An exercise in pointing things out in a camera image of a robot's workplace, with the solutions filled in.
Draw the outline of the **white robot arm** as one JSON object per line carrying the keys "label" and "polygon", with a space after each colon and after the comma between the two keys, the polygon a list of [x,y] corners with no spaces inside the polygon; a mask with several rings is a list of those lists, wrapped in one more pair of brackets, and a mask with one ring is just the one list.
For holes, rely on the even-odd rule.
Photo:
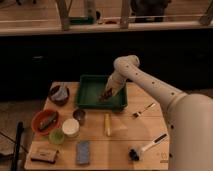
{"label": "white robot arm", "polygon": [[102,99],[132,80],[159,104],[169,133],[168,171],[213,171],[213,98],[188,94],[139,69],[136,55],[118,57]]}

